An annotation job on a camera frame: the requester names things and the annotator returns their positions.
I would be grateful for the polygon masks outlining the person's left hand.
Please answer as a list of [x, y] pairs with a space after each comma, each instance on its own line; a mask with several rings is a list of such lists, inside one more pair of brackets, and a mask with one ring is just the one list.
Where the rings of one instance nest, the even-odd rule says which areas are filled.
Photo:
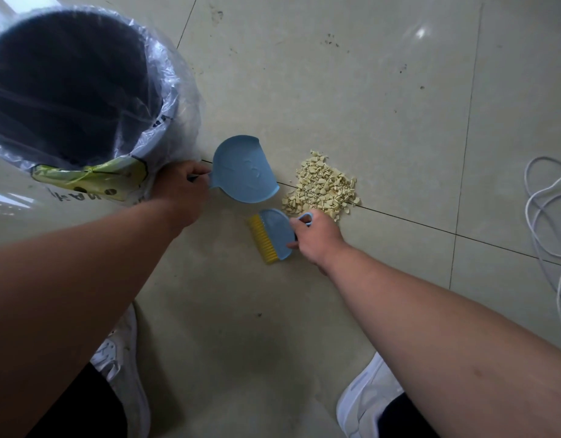
[[161, 210], [176, 234], [202, 214], [209, 197], [209, 175], [186, 177], [182, 161], [170, 163], [156, 176], [150, 202]]

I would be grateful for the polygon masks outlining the person's right hand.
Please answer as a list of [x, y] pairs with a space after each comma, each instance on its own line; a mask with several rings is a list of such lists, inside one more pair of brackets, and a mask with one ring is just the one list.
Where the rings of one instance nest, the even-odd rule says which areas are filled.
[[311, 210], [310, 213], [297, 218], [307, 223], [308, 229], [304, 235], [297, 237], [296, 242], [287, 246], [292, 250], [299, 250], [309, 262], [317, 266], [323, 274], [327, 274], [328, 268], [335, 263], [340, 254], [350, 248], [350, 245], [344, 240], [336, 222], [325, 212]]

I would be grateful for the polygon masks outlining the blue brush with yellow bristles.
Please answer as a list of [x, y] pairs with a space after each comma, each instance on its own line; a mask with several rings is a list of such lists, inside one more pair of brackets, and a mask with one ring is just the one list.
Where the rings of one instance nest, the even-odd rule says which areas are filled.
[[291, 256], [289, 243], [296, 242], [289, 217], [281, 210], [269, 208], [249, 217], [247, 225], [255, 246], [266, 265]]

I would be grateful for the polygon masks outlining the blue plastic dustpan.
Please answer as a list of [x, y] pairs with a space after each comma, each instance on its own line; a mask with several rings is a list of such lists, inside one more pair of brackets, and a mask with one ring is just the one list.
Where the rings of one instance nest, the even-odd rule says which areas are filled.
[[210, 188], [219, 188], [241, 203], [262, 203], [279, 191], [260, 140], [249, 135], [223, 141], [215, 151], [208, 176]]

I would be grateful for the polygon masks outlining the person's left forearm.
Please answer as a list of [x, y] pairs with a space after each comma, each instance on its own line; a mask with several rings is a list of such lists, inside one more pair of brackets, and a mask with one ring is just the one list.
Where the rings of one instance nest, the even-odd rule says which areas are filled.
[[0, 437], [24, 437], [89, 362], [186, 225], [150, 200], [0, 247]]

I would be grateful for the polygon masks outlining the person's right forearm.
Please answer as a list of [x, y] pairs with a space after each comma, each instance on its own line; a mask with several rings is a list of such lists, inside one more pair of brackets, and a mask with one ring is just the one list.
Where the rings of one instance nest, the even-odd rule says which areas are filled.
[[317, 263], [441, 437], [561, 438], [559, 348], [346, 243]]

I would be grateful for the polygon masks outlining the pile of yellow crumbs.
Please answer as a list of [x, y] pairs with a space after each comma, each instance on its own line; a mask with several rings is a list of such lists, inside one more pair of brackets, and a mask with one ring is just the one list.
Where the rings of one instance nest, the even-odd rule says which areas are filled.
[[356, 177], [332, 167], [328, 156], [311, 151], [296, 170], [296, 185], [282, 198], [281, 210], [290, 217], [319, 210], [338, 222], [342, 214], [362, 204], [356, 183]]

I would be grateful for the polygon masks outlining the clear plastic bin liner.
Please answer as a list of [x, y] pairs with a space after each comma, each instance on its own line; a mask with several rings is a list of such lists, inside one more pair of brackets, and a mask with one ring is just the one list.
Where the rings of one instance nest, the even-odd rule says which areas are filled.
[[51, 6], [0, 27], [0, 159], [72, 198], [141, 202], [197, 157], [201, 100], [172, 42], [121, 13]]

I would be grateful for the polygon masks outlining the dark trash bin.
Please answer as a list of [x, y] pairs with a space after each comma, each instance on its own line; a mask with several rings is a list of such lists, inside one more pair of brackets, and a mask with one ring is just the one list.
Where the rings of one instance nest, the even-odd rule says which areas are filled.
[[129, 154], [163, 106], [150, 40], [122, 15], [86, 6], [0, 31], [0, 158], [79, 170]]

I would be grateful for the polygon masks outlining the person's right white shoe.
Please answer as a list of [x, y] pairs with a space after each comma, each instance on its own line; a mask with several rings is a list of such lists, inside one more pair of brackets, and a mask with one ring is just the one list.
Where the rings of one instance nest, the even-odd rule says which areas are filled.
[[336, 419], [346, 438], [379, 438], [379, 419], [403, 392], [384, 359], [375, 353], [336, 405]]

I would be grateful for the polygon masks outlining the person's white shoe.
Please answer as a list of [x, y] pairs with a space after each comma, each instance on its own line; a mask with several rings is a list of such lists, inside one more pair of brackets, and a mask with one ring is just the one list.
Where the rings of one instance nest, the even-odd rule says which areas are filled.
[[336, 419], [346, 438], [379, 438], [379, 419], [403, 392], [384, 359], [375, 353], [336, 405]]
[[138, 324], [133, 304], [99, 346], [90, 364], [118, 399], [126, 420], [126, 438], [148, 438], [151, 414], [137, 366]]

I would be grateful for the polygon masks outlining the person's left white shoe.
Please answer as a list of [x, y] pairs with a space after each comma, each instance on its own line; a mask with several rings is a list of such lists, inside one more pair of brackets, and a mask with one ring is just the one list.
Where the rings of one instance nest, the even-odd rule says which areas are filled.
[[118, 399], [126, 420], [126, 438], [148, 438], [151, 414], [137, 366], [138, 324], [133, 304], [99, 346], [90, 364]]

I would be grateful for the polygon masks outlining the person's black trousers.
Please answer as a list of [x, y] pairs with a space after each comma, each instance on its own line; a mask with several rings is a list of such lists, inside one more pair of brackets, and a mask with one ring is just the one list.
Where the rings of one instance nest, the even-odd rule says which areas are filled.
[[123, 404], [87, 364], [26, 438], [127, 438]]

